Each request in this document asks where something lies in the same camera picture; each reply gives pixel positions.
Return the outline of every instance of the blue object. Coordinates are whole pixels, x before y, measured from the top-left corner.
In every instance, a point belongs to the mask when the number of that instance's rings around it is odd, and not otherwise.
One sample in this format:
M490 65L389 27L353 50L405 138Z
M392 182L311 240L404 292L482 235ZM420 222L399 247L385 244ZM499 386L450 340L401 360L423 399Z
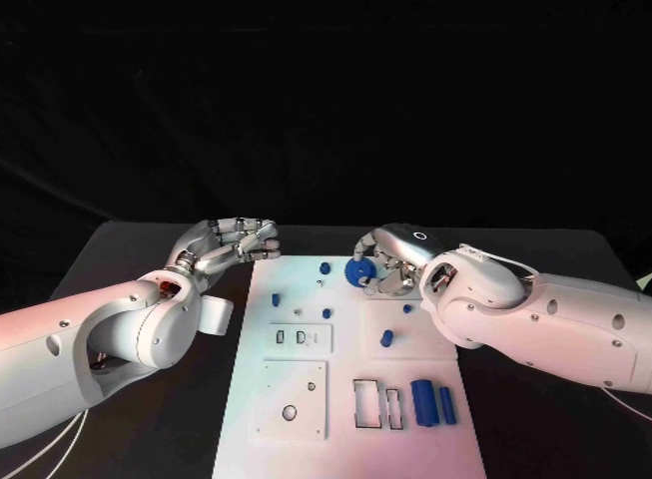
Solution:
M454 420L454 411L451 410L450 390L446 387L438 387L437 392L440 393L440 404L443 406L443 419L451 426L457 421Z
M352 258L343 266L343 277L352 286L363 287L358 283L358 279L361 277L375 277L375 264L372 261L366 257L361 261L355 261Z
M379 339L379 345L382 347L389 347L391 344L392 344L392 331L389 329L386 329L382 332L382 338Z
M437 418L436 396L427 379L411 381L411 398L414 399L415 423L423 427L440 424Z

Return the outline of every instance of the hole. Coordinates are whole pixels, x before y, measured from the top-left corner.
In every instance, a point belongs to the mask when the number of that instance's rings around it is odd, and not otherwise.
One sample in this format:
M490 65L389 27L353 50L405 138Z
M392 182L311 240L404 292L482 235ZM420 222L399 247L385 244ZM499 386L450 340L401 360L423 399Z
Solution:
M297 417L297 409L293 406L286 406L283 409L283 419L286 421L294 421L294 418Z
M613 316L613 320L610 321L610 325L613 326L613 329L622 329L625 326L625 317L622 314L616 314Z
M59 352L62 352L62 341L59 338L52 334L47 336L45 343L47 344L47 349L52 355L58 356Z

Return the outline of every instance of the robotic hand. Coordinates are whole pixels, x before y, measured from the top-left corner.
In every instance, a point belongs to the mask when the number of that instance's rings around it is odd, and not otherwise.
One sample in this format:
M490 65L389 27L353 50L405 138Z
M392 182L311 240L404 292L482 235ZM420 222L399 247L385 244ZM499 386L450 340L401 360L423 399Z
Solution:
M196 330L225 334L232 304L202 293L232 264L280 256L277 233L270 221L199 222L163 269L0 315L0 448L174 365Z
M362 277L359 285L389 295L418 286L421 308L457 346L487 344L571 381L652 394L652 297L542 274L466 244L446 250L411 225L368 233L353 261L371 247L389 273L381 280Z

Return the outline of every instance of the gray table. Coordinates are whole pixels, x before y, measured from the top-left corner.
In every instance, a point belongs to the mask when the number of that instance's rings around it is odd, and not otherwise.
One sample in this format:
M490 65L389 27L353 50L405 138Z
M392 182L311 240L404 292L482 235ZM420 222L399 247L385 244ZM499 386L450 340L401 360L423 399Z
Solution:
M101 225L53 297L127 281L159 268L186 227ZM349 254L369 230L281 227L281 250L286 254ZM594 232L433 232L449 245L467 242L545 272L636 287L606 240ZM210 477L251 270L249 264L231 268L212 289L213 295L235 303L226 336L199 334L176 366L130 385L91 410L56 478ZM518 365L489 347L459 350L459 367L489 478L652 477L652 424L599 389ZM651 396L619 395L652 415ZM0 450L0 477L62 427ZM45 477L68 443L62 440L17 479Z

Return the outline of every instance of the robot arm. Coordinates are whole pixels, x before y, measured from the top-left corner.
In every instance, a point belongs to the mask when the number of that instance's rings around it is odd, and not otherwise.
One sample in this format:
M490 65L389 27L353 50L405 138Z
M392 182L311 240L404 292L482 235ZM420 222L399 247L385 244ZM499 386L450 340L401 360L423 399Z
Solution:
M467 245L443 250L410 225L374 230L352 260L368 247L389 274L361 279L361 285L388 294L418 286L421 308L457 346L487 344L516 362L571 381L652 394L652 297L541 274Z
M268 221L199 222L163 269L0 315L0 448L174 365L196 330L225 334L232 304L202 292L232 264L280 256L275 235Z

